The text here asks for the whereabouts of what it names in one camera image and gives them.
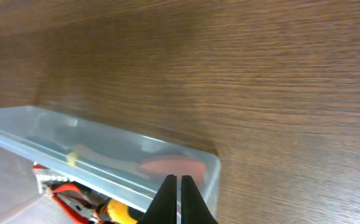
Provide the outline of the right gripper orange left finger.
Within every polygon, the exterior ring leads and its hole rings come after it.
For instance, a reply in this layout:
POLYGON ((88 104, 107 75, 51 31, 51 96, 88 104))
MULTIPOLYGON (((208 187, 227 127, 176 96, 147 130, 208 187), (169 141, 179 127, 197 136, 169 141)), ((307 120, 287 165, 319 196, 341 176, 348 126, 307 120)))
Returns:
POLYGON ((177 177, 168 175, 137 224, 177 223, 177 177))

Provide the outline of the file with yellow-black handle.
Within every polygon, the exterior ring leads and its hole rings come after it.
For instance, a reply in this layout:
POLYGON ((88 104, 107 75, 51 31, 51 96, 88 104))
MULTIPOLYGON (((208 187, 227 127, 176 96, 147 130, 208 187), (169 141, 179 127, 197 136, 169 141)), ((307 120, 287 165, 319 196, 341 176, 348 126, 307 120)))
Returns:
POLYGON ((27 136, 21 140, 21 144, 32 147, 55 159, 65 161, 71 166, 76 166, 79 154, 74 151, 74 147, 79 142, 79 137, 69 134, 27 136))

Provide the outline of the small red-handled pliers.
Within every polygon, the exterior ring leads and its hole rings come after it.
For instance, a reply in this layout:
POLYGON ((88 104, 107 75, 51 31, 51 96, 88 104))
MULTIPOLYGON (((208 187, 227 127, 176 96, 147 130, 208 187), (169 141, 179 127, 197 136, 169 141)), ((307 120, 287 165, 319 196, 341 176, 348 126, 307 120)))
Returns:
POLYGON ((42 184, 45 196, 54 201, 76 224, 103 223, 97 217, 96 206, 89 202, 81 189, 72 183, 42 184))

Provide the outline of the orange socket bit holder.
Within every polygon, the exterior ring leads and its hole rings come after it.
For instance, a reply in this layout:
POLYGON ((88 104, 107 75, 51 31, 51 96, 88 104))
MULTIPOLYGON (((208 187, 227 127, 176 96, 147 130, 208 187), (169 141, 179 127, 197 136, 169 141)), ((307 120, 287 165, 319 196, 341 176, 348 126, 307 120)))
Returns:
POLYGON ((45 166, 35 163, 32 167, 32 171, 36 177, 37 188, 40 194, 44 193, 45 182, 71 182, 71 178, 61 173, 55 172, 45 166))

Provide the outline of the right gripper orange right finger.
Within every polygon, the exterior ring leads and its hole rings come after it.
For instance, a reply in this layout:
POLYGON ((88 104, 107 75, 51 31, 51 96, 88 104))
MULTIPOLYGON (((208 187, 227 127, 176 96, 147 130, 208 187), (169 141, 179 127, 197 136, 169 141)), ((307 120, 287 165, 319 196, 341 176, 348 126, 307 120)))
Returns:
POLYGON ((181 223, 218 224, 190 175, 181 179, 181 223))

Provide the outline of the stubby yellow-black screwdriver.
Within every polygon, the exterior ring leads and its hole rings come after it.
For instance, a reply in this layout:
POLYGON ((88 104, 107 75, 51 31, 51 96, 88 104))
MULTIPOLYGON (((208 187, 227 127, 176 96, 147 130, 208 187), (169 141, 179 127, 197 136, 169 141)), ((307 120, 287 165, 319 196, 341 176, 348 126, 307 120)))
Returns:
POLYGON ((114 199, 108 199, 95 209, 95 216, 100 222, 136 224, 143 215, 143 212, 114 199))

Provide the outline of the clear plastic container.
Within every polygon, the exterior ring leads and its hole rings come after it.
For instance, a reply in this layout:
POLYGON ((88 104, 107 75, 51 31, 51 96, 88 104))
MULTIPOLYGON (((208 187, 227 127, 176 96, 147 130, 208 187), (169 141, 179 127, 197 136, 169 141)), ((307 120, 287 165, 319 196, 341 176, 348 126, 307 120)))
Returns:
POLYGON ((220 160, 194 148, 33 106, 0 108, 0 147, 141 211, 167 175, 190 175, 217 208, 220 160))

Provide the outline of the orange scraper wooden handle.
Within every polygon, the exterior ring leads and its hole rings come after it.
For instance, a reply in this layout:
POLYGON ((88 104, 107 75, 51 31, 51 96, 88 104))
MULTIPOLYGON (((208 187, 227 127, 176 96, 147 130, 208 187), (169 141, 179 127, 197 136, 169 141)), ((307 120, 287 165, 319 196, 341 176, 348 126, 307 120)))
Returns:
POLYGON ((125 171, 145 179, 160 179, 169 174, 182 177, 190 175, 196 185, 200 187, 204 182, 206 164, 199 159, 188 157, 184 154, 155 153, 142 159, 120 160, 91 150, 82 144, 76 145, 74 151, 79 154, 77 163, 89 162, 109 169, 125 171))

